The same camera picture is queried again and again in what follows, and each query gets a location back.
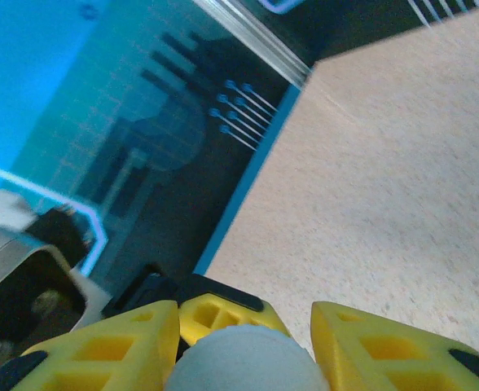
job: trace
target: white ball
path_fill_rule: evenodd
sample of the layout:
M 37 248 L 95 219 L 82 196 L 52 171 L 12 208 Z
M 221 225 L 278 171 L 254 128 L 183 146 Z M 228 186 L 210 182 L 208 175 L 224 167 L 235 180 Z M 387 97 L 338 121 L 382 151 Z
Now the white ball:
M 308 352 L 262 326 L 234 326 L 199 340 L 174 366 L 165 391 L 329 391 Z

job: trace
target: grid pattern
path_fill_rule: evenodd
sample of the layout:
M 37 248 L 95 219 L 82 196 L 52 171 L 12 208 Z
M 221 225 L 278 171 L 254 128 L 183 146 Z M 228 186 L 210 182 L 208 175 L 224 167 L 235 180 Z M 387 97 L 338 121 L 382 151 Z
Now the grid pattern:
M 195 43 L 187 37 L 189 31 L 206 38 L 228 35 L 190 0 L 160 0 L 153 7 L 145 0 L 114 0 L 12 171 L 60 193 L 73 194 L 118 117 L 154 117 L 165 106 L 166 93 L 140 77 L 143 68 L 155 69 L 155 74 L 175 90 L 184 87 L 180 79 L 154 63 L 149 55 L 161 49 L 177 66 L 192 72 L 193 65 L 160 40 L 163 32 L 170 32 L 191 47 Z M 166 121 L 166 127 L 185 120 L 175 114 Z M 38 195 L 24 196 L 38 211 L 53 206 Z

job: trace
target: yellow 3d-printed part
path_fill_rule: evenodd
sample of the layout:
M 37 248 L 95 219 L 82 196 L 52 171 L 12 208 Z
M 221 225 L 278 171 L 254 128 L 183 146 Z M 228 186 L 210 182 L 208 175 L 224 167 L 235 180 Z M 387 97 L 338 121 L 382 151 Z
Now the yellow 3d-printed part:
M 312 305 L 315 358 L 332 391 L 479 391 L 479 378 L 448 353 L 479 353 L 455 340 L 343 305 Z
M 158 301 L 29 349 L 49 356 L 15 391 L 161 391 L 179 342 L 175 301 Z
M 290 336 L 272 306 L 263 301 L 264 310 L 256 312 L 212 293 L 205 293 L 180 306 L 180 335 L 193 346 L 200 338 L 228 326 L 253 324 L 278 330 Z

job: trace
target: speckled floor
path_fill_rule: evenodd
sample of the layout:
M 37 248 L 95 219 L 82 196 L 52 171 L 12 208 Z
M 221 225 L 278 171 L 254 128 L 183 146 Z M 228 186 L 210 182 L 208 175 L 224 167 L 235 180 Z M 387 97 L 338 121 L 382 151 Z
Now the speckled floor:
M 208 276 L 479 350 L 479 11 L 318 64 Z

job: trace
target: hole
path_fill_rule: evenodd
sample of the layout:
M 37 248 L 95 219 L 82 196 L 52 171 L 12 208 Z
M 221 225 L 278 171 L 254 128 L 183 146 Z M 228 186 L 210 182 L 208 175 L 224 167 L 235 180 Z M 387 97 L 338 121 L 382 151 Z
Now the hole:
M 111 377 L 108 373 L 60 373 L 42 391 L 101 391 Z
M 345 313 L 337 314 L 337 318 L 339 318 L 343 322 L 362 322 L 363 321 L 363 318 L 361 318 L 360 316 L 353 315 L 353 314 L 345 314 Z
M 214 324 L 214 328 L 218 330 L 220 328 L 229 326 L 237 326 L 238 323 L 240 323 L 240 319 L 238 317 L 234 316 L 230 312 L 224 311 L 222 316 L 218 318 L 216 324 Z
M 133 322 L 148 322 L 152 319 L 152 312 L 146 312 L 145 314 L 140 314 L 139 316 L 133 318 Z
M 200 305 L 194 313 L 194 320 L 207 328 L 211 328 L 214 320 L 216 320 L 218 316 L 219 310 L 220 309 L 213 304 Z
M 100 336 L 90 340 L 77 353 L 77 361 L 121 361 L 133 344 L 129 336 Z
M 442 373 L 393 372 L 387 376 L 398 391 L 462 391 Z
M 397 336 L 368 336 L 361 338 L 364 349 L 375 360 L 426 359 L 426 354 L 411 340 Z

